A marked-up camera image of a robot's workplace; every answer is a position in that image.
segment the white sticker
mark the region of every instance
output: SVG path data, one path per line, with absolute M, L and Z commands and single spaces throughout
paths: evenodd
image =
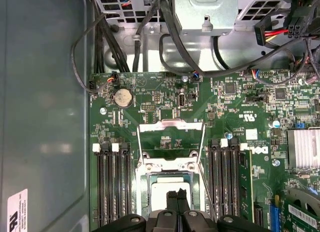
M 294 216 L 297 216 L 300 220 L 302 220 L 302 221 L 306 222 L 307 224 L 311 225 L 312 227 L 314 227 L 316 229 L 318 228 L 318 223 L 314 218 L 312 218 L 309 215 L 301 212 L 299 209 L 296 209 L 295 207 L 291 206 L 290 204 L 289 204 L 289 212 L 291 214 L 293 214 Z
M 256 128 L 246 129 L 245 130 L 245 139 L 247 141 L 257 140 L 258 139 L 258 131 L 257 131 L 257 129 Z
M 7 232 L 28 232 L 28 189 L 7 200 Z
M 296 227 L 296 232 L 305 232 L 302 228 Z

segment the metal bracket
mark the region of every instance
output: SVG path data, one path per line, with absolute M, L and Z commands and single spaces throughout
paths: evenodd
M 141 139 L 140 133 L 143 132 L 153 132 L 153 131 L 164 131 L 168 127 L 176 127 L 178 130 L 197 130 L 202 131 L 200 146 L 197 151 L 196 163 L 200 163 L 200 157 L 202 152 L 202 147 L 204 144 L 205 132 L 206 132 L 206 125 L 203 122 L 193 122 L 187 123 L 182 119 L 163 119 L 157 123 L 152 124 L 140 124 L 136 128 L 137 136 L 138 136 L 138 143 L 139 143 L 139 150 L 140 150 L 140 159 L 142 164 L 145 164 L 145 158 L 143 157 L 143 150 L 141 146 Z

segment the chip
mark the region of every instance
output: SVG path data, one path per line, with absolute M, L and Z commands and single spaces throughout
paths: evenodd
M 236 93 L 236 85 L 234 83 L 226 83 L 224 91 L 226 95 L 234 95 Z
M 275 99 L 276 100 L 285 100 L 286 99 L 286 89 L 285 88 L 276 88 L 275 89 Z

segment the aluminum heatsink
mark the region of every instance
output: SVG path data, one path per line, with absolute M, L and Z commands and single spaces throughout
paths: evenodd
M 288 130 L 287 141 L 290 167 L 320 167 L 320 129 Z

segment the black ram slot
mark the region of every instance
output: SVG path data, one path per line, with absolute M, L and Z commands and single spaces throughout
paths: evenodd
M 221 151 L 221 162 L 222 162 L 222 205 L 223 215 L 231 215 L 231 162 L 230 153 L 228 149 L 223 148 Z
M 114 221 L 114 179 L 113 179 L 113 155 L 108 152 L 105 158 L 105 186 L 106 186 L 106 224 Z
M 222 174 L 220 150 L 214 144 L 209 153 L 209 181 L 211 198 L 218 218 L 222 216 Z
M 118 152 L 114 154 L 114 197 L 116 219 L 118 220 L 123 215 L 123 201 L 122 201 L 122 155 Z
M 124 215 L 131 214 L 131 156 L 130 149 L 122 149 L 124 181 Z
M 105 224 L 105 173 L 104 173 L 104 156 L 97 155 L 97 195 L 98 195 L 98 203 L 97 203 L 97 222 L 98 227 L 101 227 Z
M 240 200 L 239 200 L 239 147 L 234 145 L 230 147 L 231 162 L 231 207 L 232 215 L 239 216 Z

